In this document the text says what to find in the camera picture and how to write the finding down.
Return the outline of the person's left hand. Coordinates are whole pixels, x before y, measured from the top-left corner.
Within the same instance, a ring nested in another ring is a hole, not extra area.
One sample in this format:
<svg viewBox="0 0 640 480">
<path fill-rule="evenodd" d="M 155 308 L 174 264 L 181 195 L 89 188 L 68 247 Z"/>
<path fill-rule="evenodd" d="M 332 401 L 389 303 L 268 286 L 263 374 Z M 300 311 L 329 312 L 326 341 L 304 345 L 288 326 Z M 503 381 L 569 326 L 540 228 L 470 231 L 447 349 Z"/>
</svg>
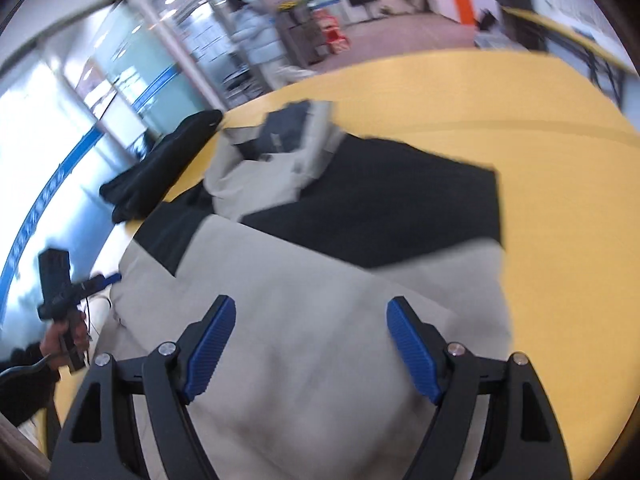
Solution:
<svg viewBox="0 0 640 480">
<path fill-rule="evenodd" d="M 90 336 L 85 313 L 76 311 L 72 318 L 53 322 L 40 342 L 40 352 L 51 370 L 66 366 L 71 373 L 85 367 Z"/>
</svg>

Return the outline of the black left sleeve forearm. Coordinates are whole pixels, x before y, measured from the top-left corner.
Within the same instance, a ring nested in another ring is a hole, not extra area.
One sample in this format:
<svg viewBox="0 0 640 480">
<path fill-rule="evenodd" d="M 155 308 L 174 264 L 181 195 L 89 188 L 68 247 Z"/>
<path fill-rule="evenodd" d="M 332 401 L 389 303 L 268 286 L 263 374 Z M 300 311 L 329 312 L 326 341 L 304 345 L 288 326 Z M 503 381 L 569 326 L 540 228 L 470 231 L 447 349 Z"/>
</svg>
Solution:
<svg viewBox="0 0 640 480">
<path fill-rule="evenodd" d="M 0 364 L 4 372 L 14 366 L 29 366 L 43 358 L 38 342 L 24 349 L 14 349 L 9 359 Z M 21 426 L 51 400 L 60 373 L 47 366 L 34 374 L 8 380 L 1 386 L 0 408 L 2 415 L 15 427 Z"/>
</svg>

